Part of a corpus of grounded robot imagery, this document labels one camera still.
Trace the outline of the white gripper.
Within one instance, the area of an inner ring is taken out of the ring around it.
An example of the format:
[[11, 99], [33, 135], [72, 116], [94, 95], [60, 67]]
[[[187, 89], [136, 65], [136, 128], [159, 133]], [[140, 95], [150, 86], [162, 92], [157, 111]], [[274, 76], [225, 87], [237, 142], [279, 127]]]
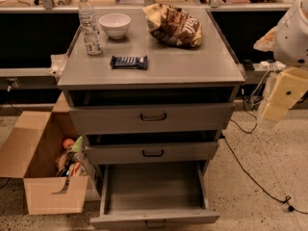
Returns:
[[259, 118], [269, 122], [282, 119], [293, 105], [308, 91], [308, 70], [291, 67], [276, 78], [269, 102], [262, 102]]

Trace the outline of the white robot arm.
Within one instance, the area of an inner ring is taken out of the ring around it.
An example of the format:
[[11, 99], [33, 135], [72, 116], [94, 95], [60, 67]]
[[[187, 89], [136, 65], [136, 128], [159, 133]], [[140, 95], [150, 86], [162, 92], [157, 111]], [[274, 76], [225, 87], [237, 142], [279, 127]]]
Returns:
[[272, 128], [308, 91], [308, 0], [296, 0], [253, 48], [286, 66], [269, 75], [258, 109], [258, 125]]

